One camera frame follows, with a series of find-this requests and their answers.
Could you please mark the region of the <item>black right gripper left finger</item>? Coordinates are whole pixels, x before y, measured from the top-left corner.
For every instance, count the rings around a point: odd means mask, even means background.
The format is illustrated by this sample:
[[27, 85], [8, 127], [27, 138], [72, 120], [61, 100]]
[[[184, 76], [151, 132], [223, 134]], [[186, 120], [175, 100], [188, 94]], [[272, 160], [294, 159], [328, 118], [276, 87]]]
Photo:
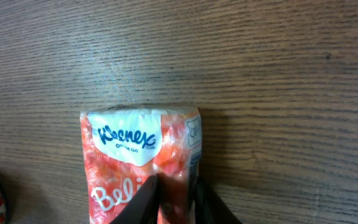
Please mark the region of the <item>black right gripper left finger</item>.
[[160, 208], [159, 175], [151, 175], [110, 224], [157, 224]]

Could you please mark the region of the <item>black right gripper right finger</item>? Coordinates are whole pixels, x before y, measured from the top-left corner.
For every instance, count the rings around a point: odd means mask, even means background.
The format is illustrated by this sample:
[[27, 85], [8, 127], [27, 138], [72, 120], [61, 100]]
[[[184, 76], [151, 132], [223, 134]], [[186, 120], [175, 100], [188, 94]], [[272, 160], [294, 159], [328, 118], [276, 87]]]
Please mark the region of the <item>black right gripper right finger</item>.
[[242, 224], [220, 196], [199, 177], [195, 187], [196, 224]]

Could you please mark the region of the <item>red Kleenex tissue pack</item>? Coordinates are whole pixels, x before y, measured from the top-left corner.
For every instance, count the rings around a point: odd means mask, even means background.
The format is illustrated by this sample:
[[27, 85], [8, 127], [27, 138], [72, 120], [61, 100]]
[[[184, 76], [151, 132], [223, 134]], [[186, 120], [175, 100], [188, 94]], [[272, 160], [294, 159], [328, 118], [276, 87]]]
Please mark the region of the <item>red Kleenex tissue pack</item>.
[[201, 115], [193, 106], [117, 106], [80, 114], [90, 223], [110, 223], [148, 177], [161, 184], [157, 223], [194, 223]]

